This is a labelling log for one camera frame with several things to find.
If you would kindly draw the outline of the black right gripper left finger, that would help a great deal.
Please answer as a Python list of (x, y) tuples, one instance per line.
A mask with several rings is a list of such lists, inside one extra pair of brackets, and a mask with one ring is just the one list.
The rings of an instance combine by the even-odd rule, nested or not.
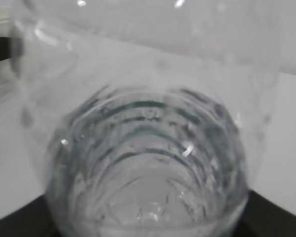
[(0, 237), (58, 237), (44, 196), (0, 219)]

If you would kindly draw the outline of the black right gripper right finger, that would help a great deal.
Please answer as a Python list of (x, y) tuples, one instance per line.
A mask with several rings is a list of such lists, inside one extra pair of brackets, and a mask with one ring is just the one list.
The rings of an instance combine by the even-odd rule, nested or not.
[(240, 237), (296, 237), (296, 216), (251, 191), (239, 223)]

